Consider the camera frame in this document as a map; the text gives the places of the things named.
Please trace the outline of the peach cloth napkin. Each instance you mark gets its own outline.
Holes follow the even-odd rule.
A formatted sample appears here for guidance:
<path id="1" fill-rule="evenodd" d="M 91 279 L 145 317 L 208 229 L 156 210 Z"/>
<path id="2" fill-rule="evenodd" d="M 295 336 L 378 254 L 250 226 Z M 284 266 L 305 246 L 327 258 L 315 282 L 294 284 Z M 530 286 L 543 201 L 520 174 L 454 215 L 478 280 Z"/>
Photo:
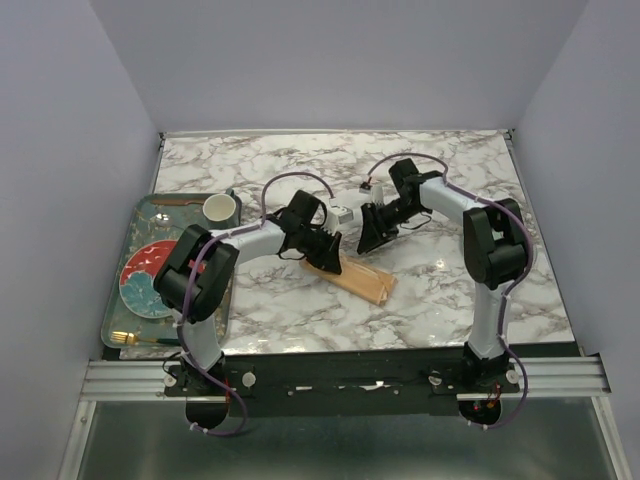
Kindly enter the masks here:
<path id="1" fill-rule="evenodd" d="M 299 264 L 308 272 L 373 305 L 384 306 L 387 303 L 397 283 L 394 275 L 344 253 L 339 255 L 339 260 L 341 274 L 320 270 L 307 260 L 300 260 Z"/>

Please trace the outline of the silver metal spoon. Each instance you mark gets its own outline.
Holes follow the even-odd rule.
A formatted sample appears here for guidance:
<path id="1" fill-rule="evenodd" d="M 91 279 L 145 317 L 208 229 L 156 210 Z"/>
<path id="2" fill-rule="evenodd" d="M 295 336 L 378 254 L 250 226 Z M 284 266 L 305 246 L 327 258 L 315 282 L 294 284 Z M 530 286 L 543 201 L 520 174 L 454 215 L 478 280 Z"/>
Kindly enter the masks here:
<path id="1" fill-rule="evenodd" d="M 185 228 L 185 223 L 181 217 L 170 215 L 164 212 L 156 213 L 152 217 L 152 220 L 158 228 L 164 228 L 164 229 L 171 229 L 171 228 L 184 229 Z"/>

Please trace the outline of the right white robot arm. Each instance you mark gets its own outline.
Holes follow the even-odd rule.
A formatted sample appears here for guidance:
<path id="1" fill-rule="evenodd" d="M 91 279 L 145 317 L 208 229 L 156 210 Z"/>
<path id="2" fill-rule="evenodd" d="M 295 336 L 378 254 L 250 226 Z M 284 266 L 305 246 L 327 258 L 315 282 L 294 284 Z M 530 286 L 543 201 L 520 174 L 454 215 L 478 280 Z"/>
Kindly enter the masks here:
<path id="1" fill-rule="evenodd" d="M 464 264 L 475 282 L 470 336 L 464 345 L 460 379 L 480 392 L 508 368 L 506 340 L 511 292 L 528 276 L 533 264 L 531 235 L 517 201 L 489 200 L 453 184 L 441 159 L 423 154 L 443 170 L 420 172 L 415 153 L 393 154 L 389 175 L 398 198 L 385 204 L 375 193 L 361 206 L 363 225 L 357 246 L 369 253 L 394 240 L 399 226 L 419 214 L 438 212 L 462 227 Z"/>

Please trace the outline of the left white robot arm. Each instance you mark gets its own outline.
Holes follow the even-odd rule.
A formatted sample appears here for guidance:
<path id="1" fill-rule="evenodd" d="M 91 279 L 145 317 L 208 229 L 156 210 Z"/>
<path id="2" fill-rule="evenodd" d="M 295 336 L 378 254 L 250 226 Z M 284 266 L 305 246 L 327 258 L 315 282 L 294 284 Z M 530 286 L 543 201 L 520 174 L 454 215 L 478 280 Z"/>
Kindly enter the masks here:
<path id="1" fill-rule="evenodd" d="M 342 235 L 331 209 L 317 197 L 297 191 L 289 204 L 234 229 L 189 226 L 153 280 L 153 288 L 175 318 L 182 355 L 191 365 L 187 382 L 201 395 L 214 393 L 222 380 L 216 365 L 223 351 L 214 316 L 236 267 L 296 250 L 312 267 L 341 274 Z"/>

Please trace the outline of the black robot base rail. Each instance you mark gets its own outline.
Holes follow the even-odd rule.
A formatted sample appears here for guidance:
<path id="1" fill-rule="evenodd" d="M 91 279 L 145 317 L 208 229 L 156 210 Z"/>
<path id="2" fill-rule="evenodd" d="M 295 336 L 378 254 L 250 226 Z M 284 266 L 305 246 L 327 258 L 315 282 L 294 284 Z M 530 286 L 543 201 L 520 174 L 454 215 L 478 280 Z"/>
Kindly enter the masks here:
<path id="1" fill-rule="evenodd" d="M 168 397 L 190 399 L 189 416 L 204 419 L 464 413 L 493 424 L 501 399 L 521 391 L 507 354 L 476 361 L 466 347 L 228 355 L 207 376 L 181 361 L 165 382 Z"/>

